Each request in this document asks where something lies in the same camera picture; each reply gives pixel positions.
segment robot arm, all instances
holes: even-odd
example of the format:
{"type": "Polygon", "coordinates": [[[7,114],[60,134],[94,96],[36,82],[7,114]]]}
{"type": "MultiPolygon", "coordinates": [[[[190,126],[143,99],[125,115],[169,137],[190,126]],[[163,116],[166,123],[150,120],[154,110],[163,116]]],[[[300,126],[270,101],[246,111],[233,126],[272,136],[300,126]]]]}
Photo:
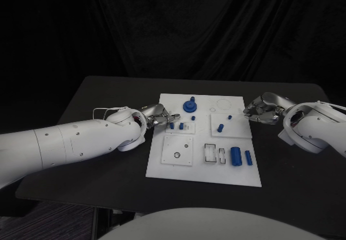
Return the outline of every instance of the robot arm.
{"type": "Polygon", "coordinates": [[[140,110],[120,108],[105,120],[92,119],[0,135],[0,188],[24,175],[95,158],[117,148],[134,149],[147,129],[180,117],[154,104],[140,110]]]}
{"type": "Polygon", "coordinates": [[[288,98],[265,92],[242,112],[246,119],[264,124],[275,124],[284,117],[278,137],[290,145],[316,154],[330,145],[346,157],[346,115],[332,106],[345,109],[320,101],[295,104],[288,98]]]}

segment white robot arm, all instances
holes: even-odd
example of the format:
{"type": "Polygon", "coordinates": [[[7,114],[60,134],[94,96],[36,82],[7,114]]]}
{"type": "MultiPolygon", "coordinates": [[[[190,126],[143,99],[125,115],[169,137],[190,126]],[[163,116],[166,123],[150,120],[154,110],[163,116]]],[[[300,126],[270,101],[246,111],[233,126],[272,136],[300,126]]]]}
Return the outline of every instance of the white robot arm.
{"type": "Polygon", "coordinates": [[[105,120],[92,119],[0,135],[0,188],[24,175],[110,153],[134,149],[147,129],[180,117],[154,104],[122,108],[105,120]]]}
{"type": "Polygon", "coordinates": [[[244,110],[251,121],[275,124],[281,117],[283,131],[278,137],[311,153],[319,153],[329,145],[346,157],[346,115],[333,107],[345,107],[326,102],[295,104],[287,97],[265,92],[244,110]]]}

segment black table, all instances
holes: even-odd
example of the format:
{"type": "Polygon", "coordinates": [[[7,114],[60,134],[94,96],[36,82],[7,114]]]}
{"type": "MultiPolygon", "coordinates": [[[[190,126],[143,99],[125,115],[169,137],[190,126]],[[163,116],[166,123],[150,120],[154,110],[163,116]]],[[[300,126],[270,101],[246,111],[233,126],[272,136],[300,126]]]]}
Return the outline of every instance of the black table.
{"type": "MultiPolygon", "coordinates": [[[[159,102],[160,93],[244,96],[248,104],[264,92],[297,103],[329,100],[314,84],[89,76],[59,124],[91,119],[94,108],[138,109],[159,102]]],[[[330,147],[313,154],[290,146],[278,138],[281,124],[251,122],[249,126],[262,187],[147,178],[148,130],[146,142],[134,150],[115,150],[26,176],[16,196],[143,213],[184,207],[229,209],[316,234],[346,237],[346,159],[330,147]]]]}

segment blue cylinder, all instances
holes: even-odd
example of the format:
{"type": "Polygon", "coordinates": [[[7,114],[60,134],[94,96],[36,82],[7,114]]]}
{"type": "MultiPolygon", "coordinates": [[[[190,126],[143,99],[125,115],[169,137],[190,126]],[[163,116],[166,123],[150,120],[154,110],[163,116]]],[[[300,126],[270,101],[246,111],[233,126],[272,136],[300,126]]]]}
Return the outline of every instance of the blue cylinder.
{"type": "Polygon", "coordinates": [[[246,164],[251,166],[252,165],[252,159],[251,159],[251,151],[245,151],[245,156],[246,156],[246,164]]]}
{"type": "Polygon", "coordinates": [[[231,159],[232,159],[232,165],[233,166],[241,166],[244,163],[242,163],[242,154],[241,154],[241,149],[233,146],[231,148],[231,159]]]}
{"type": "Polygon", "coordinates": [[[182,105],[183,110],[187,113],[193,113],[197,109],[197,104],[195,103],[195,97],[190,97],[190,100],[184,102],[184,104],[182,105]]]}
{"type": "Polygon", "coordinates": [[[219,132],[219,133],[222,132],[222,129],[223,129],[223,124],[221,124],[221,125],[218,126],[218,132],[219,132]]]}

